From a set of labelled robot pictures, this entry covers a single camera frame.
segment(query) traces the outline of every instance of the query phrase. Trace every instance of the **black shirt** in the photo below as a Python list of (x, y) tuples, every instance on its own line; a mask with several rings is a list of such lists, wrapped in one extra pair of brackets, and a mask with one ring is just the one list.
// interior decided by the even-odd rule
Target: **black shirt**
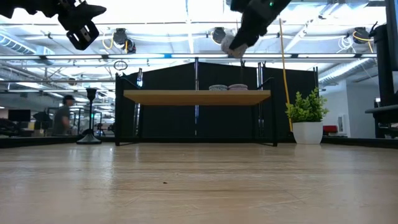
[(69, 118), (69, 106), (65, 105), (58, 109), (54, 117), (52, 135), (64, 135), (67, 133), (67, 127), (63, 125), (63, 117)]

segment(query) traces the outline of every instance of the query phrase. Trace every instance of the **wooden floor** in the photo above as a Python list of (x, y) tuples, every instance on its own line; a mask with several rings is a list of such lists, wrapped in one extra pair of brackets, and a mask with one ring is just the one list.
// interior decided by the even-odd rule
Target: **wooden floor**
[(0, 149), (0, 223), (398, 223), (398, 150), (256, 144)]

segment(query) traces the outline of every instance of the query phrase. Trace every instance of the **computer monitor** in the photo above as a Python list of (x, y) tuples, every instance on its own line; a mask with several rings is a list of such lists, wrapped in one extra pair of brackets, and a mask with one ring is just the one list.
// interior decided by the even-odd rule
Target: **computer monitor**
[(29, 122), (30, 110), (8, 110), (8, 120), (17, 122)]

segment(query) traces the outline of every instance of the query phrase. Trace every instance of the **shelf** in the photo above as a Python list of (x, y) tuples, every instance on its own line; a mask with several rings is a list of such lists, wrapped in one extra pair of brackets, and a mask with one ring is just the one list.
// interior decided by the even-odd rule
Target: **shelf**
[(269, 90), (125, 90), (124, 96), (142, 105), (159, 106), (249, 106), (271, 96)]

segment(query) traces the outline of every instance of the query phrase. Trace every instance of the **man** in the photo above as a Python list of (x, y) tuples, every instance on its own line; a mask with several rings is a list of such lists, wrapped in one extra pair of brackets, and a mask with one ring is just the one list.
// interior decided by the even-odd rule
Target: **man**
[(55, 113), (54, 117), (54, 126), (52, 135), (59, 136), (59, 135), (66, 135), (67, 131), (69, 130), (69, 116), (70, 110), (69, 107), (73, 105), (74, 97), (71, 95), (66, 95), (63, 97), (62, 103), (63, 106), (58, 109)]

